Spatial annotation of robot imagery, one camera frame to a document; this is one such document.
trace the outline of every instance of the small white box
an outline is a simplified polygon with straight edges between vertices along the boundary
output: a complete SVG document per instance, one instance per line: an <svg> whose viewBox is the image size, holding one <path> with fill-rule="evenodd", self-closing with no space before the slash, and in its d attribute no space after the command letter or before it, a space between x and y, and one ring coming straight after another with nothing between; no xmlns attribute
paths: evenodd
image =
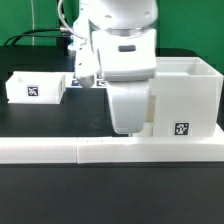
<svg viewBox="0 0 224 224"><path fill-rule="evenodd" d="M59 104L65 76L56 72L14 72L6 82L8 103Z"/></svg>

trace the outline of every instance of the white box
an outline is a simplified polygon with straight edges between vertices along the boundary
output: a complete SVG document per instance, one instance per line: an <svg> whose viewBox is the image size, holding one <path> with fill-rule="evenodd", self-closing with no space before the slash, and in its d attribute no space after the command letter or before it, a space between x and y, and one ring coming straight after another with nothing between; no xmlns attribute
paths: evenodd
<svg viewBox="0 0 224 224"><path fill-rule="evenodd" d="M158 57L151 81L153 137L214 135L223 75L198 57Z"/></svg>
<svg viewBox="0 0 224 224"><path fill-rule="evenodd" d="M6 82L8 103L59 104L65 76L55 72L14 72Z"/></svg>

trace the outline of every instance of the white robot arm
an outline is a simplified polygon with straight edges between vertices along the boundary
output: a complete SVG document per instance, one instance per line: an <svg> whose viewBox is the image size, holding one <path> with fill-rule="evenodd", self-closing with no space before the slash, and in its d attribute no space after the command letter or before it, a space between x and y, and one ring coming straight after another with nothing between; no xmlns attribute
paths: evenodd
<svg viewBox="0 0 224 224"><path fill-rule="evenodd" d="M76 77L84 87L98 73L107 81L115 132L143 128L156 69L156 0L80 0L74 23Z"/></svg>

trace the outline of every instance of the white base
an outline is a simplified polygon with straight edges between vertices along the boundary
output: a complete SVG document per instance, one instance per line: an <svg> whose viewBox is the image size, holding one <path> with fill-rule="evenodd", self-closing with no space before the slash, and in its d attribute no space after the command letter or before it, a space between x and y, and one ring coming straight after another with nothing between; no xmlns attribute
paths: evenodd
<svg viewBox="0 0 224 224"><path fill-rule="evenodd" d="M0 164L224 162L224 132L214 137L0 138Z"/></svg>

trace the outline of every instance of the open box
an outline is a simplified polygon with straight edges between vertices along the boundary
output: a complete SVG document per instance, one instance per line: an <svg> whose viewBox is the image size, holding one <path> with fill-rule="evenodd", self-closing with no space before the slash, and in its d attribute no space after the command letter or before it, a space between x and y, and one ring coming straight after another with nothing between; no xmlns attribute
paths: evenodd
<svg viewBox="0 0 224 224"><path fill-rule="evenodd" d="M14 72L6 82L8 103L59 104L65 77L54 72Z"/></svg>

